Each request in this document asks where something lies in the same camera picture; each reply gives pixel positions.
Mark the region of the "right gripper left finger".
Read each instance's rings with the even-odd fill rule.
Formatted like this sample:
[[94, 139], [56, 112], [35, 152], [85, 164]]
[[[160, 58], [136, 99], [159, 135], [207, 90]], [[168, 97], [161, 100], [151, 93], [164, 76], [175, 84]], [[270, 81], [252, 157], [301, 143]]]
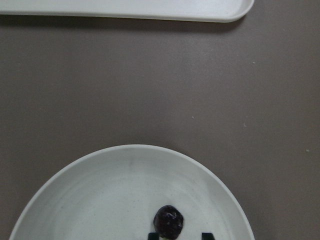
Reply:
[[147, 235], [147, 240], [159, 240], [159, 234], [157, 232], [150, 232]]

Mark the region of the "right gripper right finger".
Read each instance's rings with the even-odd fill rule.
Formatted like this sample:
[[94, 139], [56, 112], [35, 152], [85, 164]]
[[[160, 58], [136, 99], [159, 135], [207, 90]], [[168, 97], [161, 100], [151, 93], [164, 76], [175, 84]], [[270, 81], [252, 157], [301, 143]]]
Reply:
[[202, 232], [201, 233], [202, 240], [215, 240], [213, 233], [211, 232]]

